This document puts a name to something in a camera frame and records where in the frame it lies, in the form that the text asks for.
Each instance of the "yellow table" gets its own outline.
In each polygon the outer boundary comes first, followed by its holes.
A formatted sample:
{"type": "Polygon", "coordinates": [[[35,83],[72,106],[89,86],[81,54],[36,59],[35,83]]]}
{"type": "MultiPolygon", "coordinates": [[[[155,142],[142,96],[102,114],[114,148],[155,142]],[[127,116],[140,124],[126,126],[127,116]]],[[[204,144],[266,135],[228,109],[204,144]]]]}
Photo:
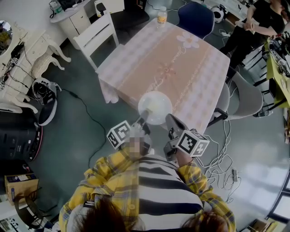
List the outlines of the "yellow table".
{"type": "MultiPolygon", "coordinates": [[[[266,51],[269,51],[268,44],[269,44],[269,41],[265,43],[264,45],[266,51]]],[[[254,86],[258,86],[272,78],[276,82],[276,96],[274,98],[274,106],[272,106],[269,110],[272,110],[276,107],[289,108],[290,107],[290,92],[287,89],[287,84],[286,84],[288,78],[279,73],[278,65],[276,64],[271,53],[269,53],[269,58],[267,60],[267,76],[265,79],[256,82],[254,86]]]]}

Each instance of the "mirror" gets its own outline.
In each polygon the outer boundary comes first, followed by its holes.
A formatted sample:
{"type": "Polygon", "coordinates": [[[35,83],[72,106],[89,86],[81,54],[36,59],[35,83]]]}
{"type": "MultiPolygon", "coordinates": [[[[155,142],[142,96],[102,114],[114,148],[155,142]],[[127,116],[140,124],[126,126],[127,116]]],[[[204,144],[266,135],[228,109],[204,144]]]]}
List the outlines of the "mirror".
{"type": "Polygon", "coordinates": [[[0,20],[0,55],[3,55],[12,42],[12,28],[6,21],[0,20]]]}

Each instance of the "paper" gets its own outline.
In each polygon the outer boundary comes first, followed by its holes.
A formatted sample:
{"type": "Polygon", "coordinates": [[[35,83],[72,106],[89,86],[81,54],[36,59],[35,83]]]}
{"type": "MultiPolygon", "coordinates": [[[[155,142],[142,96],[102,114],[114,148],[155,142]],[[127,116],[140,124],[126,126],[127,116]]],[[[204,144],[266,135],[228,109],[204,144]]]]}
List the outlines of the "paper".
{"type": "Polygon", "coordinates": [[[26,175],[18,176],[18,179],[19,179],[20,181],[28,180],[28,178],[27,178],[26,175]]]}

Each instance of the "gray floor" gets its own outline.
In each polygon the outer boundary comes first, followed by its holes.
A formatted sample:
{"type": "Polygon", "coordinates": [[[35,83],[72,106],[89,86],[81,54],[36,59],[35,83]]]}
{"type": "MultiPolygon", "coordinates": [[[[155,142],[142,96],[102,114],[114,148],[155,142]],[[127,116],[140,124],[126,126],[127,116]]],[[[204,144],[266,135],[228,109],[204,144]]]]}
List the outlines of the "gray floor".
{"type": "MultiPolygon", "coordinates": [[[[162,0],[151,0],[150,3],[155,8],[163,5],[162,0]]],[[[172,6],[167,5],[167,7],[176,9],[182,5],[183,1],[177,0],[172,6]]],[[[146,11],[151,17],[156,15],[156,11],[152,10],[151,6],[147,6],[146,11]]],[[[176,11],[169,12],[168,21],[173,24],[178,23],[176,11]]],[[[133,36],[140,28],[132,30],[130,36],[133,36]]],[[[222,47],[219,29],[230,31],[231,26],[226,22],[216,24],[214,34],[205,39],[216,48],[222,47]]],[[[118,37],[121,43],[130,39],[126,33],[118,33],[118,37]]],[[[93,55],[96,63],[104,60],[113,48],[112,40],[104,43],[104,46],[93,55]]],[[[97,76],[80,51],[75,50],[71,44],[63,51],[72,58],[72,62],[67,63],[59,59],[65,71],[60,71],[50,65],[43,77],[78,94],[87,104],[93,118],[100,121],[106,130],[123,120],[133,122],[137,118],[136,111],[122,100],[116,104],[104,102],[97,76]]],[[[241,69],[240,72],[248,82],[254,82],[256,77],[247,70],[241,69]]],[[[231,98],[230,111],[237,104],[238,96],[234,93],[231,98]]],[[[238,170],[242,182],[232,195],[234,200],[229,207],[236,216],[237,228],[240,230],[253,219],[264,218],[274,204],[289,170],[289,146],[284,144],[283,117],[282,110],[279,108],[275,109],[269,117],[248,117],[231,121],[231,126],[231,142],[227,147],[227,154],[232,157],[232,167],[238,170]]],[[[154,148],[157,153],[163,155],[163,146],[168,141],[167,132],[158,126],[151,129],[154,148]]],[[[222,122],[209,127],[205,133],[223,145],[225,135],[222,122]]],[[[44,127],[41,151],[37,159],[30,164],[40,179],[40,186],[43,187],[41,197],[45,199],[44,202],[47,205],[58,204],[55,213],[73,194],[88,168],[89,157],[103,142],[103,139],[101,127],[88,117],[81,101],[67,92],[59,93],[55,118],[44,127]]],[[[98,158],[112,152],[113,148],[107,142],[105,147],[93,156],[90,165],[92,166],[98,158]]],[[[217,146],[211,142],[201,160],[204,164],[208,164],[216,155],[217,146]]],[[[229,160],[225,159],[221,168],[226,168],[227,165],[229,165],[229,160]]],[[[219,189],[217,181],[213,186],[214,191],[226,200],[229,191],[219,189]]]]}

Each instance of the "yellow plaid shirt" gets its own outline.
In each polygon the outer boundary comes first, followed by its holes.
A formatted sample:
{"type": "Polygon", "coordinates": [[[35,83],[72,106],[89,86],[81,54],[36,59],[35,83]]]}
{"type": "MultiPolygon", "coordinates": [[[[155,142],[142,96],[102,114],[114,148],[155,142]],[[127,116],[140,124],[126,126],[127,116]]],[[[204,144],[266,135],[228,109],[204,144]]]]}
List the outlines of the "yellow plaid shirt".
{"type": "MultiPolygon", "coordinates": [[[[85,179],[80,182],[75,193],[60,211],[59,225],[62,232],[67,232],[67,224],[72,210],[86,201],[97,200],[104,195],[123,213],[127,228],[133,225],[139,214],[138,169],[136,162],[140,157],[124,149],[108,157],[100,158],[92,169],[85,172],[85,179]]],[[[207,185],[207,177],[202,174],[194,161],[178,168],[184,182],[199,196],[201,201],[211,205],[213,211],[222,216],[228,225],[228,231],[236,230],[235,218],[226,203],[213,193],[207,185]]]]}

